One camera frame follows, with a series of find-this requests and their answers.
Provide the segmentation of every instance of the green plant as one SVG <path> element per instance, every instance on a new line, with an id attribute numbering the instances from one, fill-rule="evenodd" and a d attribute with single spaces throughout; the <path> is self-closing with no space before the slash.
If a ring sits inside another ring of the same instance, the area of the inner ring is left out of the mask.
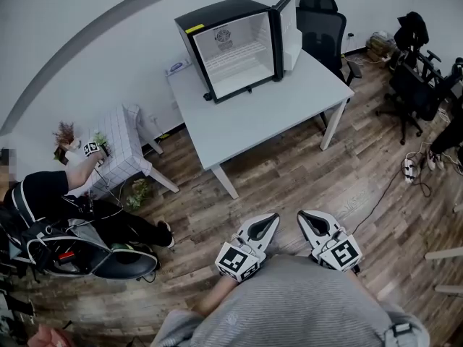
<path id="1" fill-rule="evenodd" d="M 108 138 L 106 137 L 105 134 L 98 131 L 95 133 L 95 136 L 93 136 L 93 141 L 96 142 L 98 145 L 102 145 L 102 144 L 108 143 Z"/>
<path id="2" fill-rule="evenodd" d="M 149 192 L 148 183 L 144 179 L 135 180 L 132 184 L 132 190 L 133 194 L 127 197 L 127 205 L 131 209 L 137 210 Z"/>
<path id="3" fill-rule="evenodd" d="M 58 132 L 54 132 L 55 144 L 56 146 L 60 145 L 69 145 L 74 140 L 74 122 L 66 124 L 63 121 L 59 122 Z"/>

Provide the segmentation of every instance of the checkered tablecloth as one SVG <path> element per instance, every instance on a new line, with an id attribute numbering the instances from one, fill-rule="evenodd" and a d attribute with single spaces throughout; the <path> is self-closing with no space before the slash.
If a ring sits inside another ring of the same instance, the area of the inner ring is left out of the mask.
<path id="1" fill-rule="evenodd" d="M 137 132 L 139 112 L 138 106 L 118 106 L 101 118 L 94 128 L 85 130 L 82 143 L 93 141 L 95 134 L 100 132 L 108 140 L 111 155 L 101 167 L 96 167 L 103 178 L 96 171 L 92 172 L 87 183 L 69 192 L 70 195 L 80 196 L 93 187 L 94 195 L 102 197 L 109 193 L 108 189 L 113 189 L 140 171 L 149 175 L 152 165 L 143 157 Z M 84 156 L 82 148 L 77 154 Z"/>

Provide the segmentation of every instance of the black office chair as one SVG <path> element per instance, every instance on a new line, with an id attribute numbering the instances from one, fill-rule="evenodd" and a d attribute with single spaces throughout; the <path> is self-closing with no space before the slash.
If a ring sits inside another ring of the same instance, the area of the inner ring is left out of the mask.
<path id="1" fill-rule="evenodd" d="M 332 71 L 347 86 L 354 78 L 362 78 L 360 68 L 348 61 L 350 68 L 347 81 L 341 72 L 341 44 L 346 28 L 346 17 L 338 13 L 334 0 L 300 0 L 296 8 L 297 29 L 302 32 L 302 49 Z M 325 127 L 328 121 L 324 113 L 321 118 Z"/>
<path id="2" fill-rule="evenodd" d="M 428 71 L 430 74 L 426 78 L 434 79 L 434 85 L 431 85 L 430 81 L 423 79 L 408 64 L 399 65 L 389 82 L 396 93 L 385 95 L 386 99 L 392 99 L 396 110 L 376 111 L 377 116 L 387 113 L 400 117 L 402 122 L 402 139 L 400 143 L 402 145 L 405 144 L 407 122 L 418 129 L 418 137 L 422 134 L 420 125 L 412 117 L 412 112 L 416 112 L 417 116 L 425 121 L 432 121 L 442 100 L 452 94 L 451 89 L 458 81 L 463 80 L 463 59 L 456 59 L 451 73 L 447 77 L 442 77 L 441 73 L 434 67 L 428 67 Z"/>

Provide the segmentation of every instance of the gray sweater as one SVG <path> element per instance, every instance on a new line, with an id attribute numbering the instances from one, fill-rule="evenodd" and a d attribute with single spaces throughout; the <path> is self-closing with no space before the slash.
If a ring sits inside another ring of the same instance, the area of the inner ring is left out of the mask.
<path id="1" fill-rule="evenodd" d="M 411 330 L 396 338 L 393 326 Z M 209 317 L 172 311 L 151 347 L 429 346 L 422 324 L 378 305 L 346 276 L 304 257 L 276 256 Z"/>

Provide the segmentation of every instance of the curved gray stripe on wall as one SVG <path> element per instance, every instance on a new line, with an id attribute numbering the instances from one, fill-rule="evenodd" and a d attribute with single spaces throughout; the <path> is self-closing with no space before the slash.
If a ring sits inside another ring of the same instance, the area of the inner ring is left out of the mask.
<path id="1" fill-rule="evenodd" d="M 9 134 L 14 129 L 43 87 L 82 49 L 113 26 L 158 1 L 161 0 L 124 0 L 81 29 L 46 62 L 24 89 L 0 129 L 0 136 Z"/>

